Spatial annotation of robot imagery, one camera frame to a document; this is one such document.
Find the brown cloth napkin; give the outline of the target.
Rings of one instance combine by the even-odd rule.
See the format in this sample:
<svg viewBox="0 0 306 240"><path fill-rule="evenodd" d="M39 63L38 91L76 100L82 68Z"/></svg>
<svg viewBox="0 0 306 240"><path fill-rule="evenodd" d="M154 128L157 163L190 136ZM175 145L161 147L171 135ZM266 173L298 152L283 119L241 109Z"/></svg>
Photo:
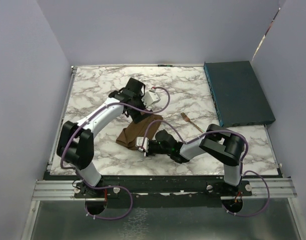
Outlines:
<svg viewBox="0 0 306 240"><path fill-rule="evenodd" d="M163 117L158 114L151 114L139 123L131 122L124 128L116 139L116 143L129 150L137 150L135 142L137 137L143 137L148 125L155 120L163 120Z"/></svg>

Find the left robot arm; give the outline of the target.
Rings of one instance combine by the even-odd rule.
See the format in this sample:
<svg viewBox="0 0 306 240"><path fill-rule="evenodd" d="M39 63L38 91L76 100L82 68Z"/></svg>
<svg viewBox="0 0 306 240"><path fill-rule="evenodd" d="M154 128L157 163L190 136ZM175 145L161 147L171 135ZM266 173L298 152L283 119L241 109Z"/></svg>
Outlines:
<svg viewBox="0 0 306 240"><path fill-rule="evenodd" d="M111 121L125 114L134 123L149 116L148 107L160 101L155 90L145 90L145 84L130 78L125 87L111 92L100 107L77 122L63 124L56 154L61 163L71 165L86 185L92 197L102 194L102 175L93 163L94 138Z"/></svg>

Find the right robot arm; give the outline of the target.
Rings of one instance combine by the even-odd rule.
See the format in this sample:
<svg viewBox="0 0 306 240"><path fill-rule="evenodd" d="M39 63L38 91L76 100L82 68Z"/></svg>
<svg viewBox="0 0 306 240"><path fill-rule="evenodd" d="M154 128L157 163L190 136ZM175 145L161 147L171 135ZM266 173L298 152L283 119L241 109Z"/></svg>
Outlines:
<svg viewBox="0 0 306 240"><path fill-rule="evenodd" d="M139 149L146 155L165 154L179 164L207 153L224 166L223 191L230 196L240 191L242 162L248 152L248 143L237 132L211 124L201 136L180 142L162 130L156 133L154 140L143 137Z"/></svg>

